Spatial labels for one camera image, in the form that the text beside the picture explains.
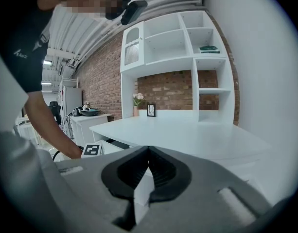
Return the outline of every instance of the white wall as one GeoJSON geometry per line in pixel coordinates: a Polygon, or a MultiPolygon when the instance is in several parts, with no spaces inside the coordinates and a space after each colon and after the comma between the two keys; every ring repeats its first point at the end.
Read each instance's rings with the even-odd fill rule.
{"type": "Polygon", "coordinates": [[[239,126],[277,155],[256,174],[271,203],[298,185],[298,35],[274,0],[204,0],[228,40],[240,84],[239,126]]]}
{"type": "Polygon", "coordinates": [[[57,101],[57,99],[58,99],[58,94],[57,93],[42,92],[42,94],[43,94],[44,101],[46,102],[47,105],[50,105],[50,102],[57,101]]]}

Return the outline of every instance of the flower vase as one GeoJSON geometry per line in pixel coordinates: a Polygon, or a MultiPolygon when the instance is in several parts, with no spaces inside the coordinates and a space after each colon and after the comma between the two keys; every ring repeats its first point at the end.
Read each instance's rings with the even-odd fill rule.
{"type": "Polygon", "coordinates": [[[139,108],[138,106],[134,106],[134,117],[138,117],[139,116],[139,108]]]}

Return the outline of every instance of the headphones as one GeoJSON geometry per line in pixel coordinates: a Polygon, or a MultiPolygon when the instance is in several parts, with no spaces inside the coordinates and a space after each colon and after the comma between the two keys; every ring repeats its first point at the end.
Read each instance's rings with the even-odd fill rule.
{"type": "Polygon", "coordinates": [[[140,0],[133,1],[130,4],[128,4],[130,1],[131,0],[123,0],[122,7],[118,7],[116,13],[106,13],[105,17],[108,20],[113,20],[120,16],[125,10],[125,13],[121,19],[122,25],[127,25],[137,20],[142,11],[148,6],[148,3],[146,0],[140,0]]]}

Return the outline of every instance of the bowl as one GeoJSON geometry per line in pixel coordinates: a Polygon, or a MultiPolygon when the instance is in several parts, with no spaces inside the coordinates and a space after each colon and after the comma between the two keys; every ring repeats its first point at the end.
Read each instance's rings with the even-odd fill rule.
{"type": "Polygon", "coordinates": [[[97,116],[99,114],[99,110],[95,110],[95,111],[83,111],[83,110],[80,110],[79,109],[79,112],[84,115],[84,116],[90,116],[90,117],[93,117],[93,116],[97,116]]]}

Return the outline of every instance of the person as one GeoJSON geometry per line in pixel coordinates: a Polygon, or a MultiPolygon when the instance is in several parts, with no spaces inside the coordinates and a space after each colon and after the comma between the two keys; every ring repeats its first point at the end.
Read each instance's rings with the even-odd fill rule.
{"type": "Polygon", "coordinates": [[[79,12],[115,13],[122,0],[4,0],[0,10],[0,55],[22,89],[28,94],[27,116],[35,130],[71,159],[81,150],[59,128],[42,95],[43,61],[47,54],[53,9],[64,3],[79,12]]]}

